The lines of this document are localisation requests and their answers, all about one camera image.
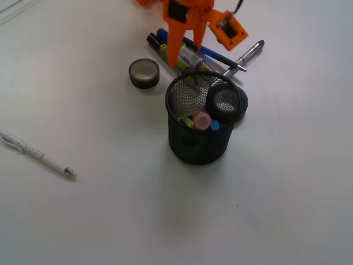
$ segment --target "dark tape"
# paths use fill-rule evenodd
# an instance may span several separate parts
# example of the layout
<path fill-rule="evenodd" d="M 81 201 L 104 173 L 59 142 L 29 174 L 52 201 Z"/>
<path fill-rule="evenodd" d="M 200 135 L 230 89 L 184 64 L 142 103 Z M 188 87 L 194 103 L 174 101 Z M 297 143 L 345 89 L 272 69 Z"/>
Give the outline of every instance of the dark tape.
<path fill-rule="evenodd" d="M 136 76 L 133 75 L 132 68 L 136 64 L 141 63 L 141 62 L 150 62 L 150 63 L 155 65 L 156 73 L 150 79 L 140 79 L 140 78 L 137 78 Z M 135 87 L 142 88 L 142 89 L 151 88 L 151 87 L 154 87 L 159 82 L 159 66 L 158 66 L 158 64 L 155 61 L 153 61 L 151 59 L 138 59 L 138 60 L 136 60 L 135 62 L 133 62 L 130 65 L 130 67 L 129 67 L 129 75 L 130 75 L 131 83 Z"/>

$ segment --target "white surface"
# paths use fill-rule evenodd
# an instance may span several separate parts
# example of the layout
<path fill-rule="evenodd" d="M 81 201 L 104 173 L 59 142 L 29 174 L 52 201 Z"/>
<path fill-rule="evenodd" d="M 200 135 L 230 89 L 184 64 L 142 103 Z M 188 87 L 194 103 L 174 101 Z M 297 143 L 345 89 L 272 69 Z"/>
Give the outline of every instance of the white surface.
<path fill-rule="evenodd" d="M 145 41 L 158 6 L 43 0 L 0 27 L 0 127 L 80 179 L 0 146 L 1 264 L 352 264 L 352 7 L 245 1 L 250 37 L 230 53 L 207 30 L 235 60 L 266 44 L 236 74 L 246 118 L 205 167 L 167 143 L 175 76 Z M 161 66 L 155 89 L 129 81 L 142 57 Z"/>

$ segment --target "pen clip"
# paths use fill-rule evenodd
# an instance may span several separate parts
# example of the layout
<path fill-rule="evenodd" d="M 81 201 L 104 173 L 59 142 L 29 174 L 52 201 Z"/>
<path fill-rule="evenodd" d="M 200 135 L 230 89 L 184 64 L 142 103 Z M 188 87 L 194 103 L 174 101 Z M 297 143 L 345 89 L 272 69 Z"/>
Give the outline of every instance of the pen clip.
<path fill-rule="evenodd" d="M 2 140 L 4 141 L 4 144 L 6 144 L 7 146 L 17 149 L 18 151 L 20 151 L 21 153 L 24 153 L 24 151 L 21 149 L 21 147 L 14 145 L 13 143 L 9 142 L 8 140 L 6 140 L 5 138 L 2 138 Z"/>

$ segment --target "mesh cup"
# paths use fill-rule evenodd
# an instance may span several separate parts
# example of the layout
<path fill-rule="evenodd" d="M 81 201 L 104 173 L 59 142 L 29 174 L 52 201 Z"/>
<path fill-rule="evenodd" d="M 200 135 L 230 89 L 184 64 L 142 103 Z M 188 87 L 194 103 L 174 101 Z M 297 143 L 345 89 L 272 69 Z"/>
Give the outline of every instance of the mesh cup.
<path fill-rule="evenodd" d="M 207 95 L 214 94 L 212 104 Z M 205 165 L 220 158 L 227 149 L 234 123 L 240 116 L 242 100 L 238 87 L 227 77 L 209 71 L 187 72 L 178 76 L 168 87 L 165 95 L 168 111 L 169 145 L 181 160 Z M 218 117 L 231 113 L 231 120 L 221 124 L 217 131 L 201 131 L 187 127 L 181 122 L 183 116 L 190 116 L 199 111 L 217 109 Z"/>

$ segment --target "black wire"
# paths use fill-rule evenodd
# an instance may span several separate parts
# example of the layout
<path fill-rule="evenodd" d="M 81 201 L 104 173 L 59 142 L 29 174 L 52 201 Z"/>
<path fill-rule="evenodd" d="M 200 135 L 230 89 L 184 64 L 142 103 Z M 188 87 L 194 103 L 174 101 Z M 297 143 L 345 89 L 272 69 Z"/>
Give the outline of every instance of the black wire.
<path fill-rule="evenodd" d="M 238 5 L 237 5 L 237 8 L 236 8 L 236 10 L 234 11 L 233 14 L 235 14 L 235 13 L 238 11 L 238 9 L 241 7 L 242 3 L 243 3 L 243 0 L 239 0 L 239 3 L 238 3 Z"/>

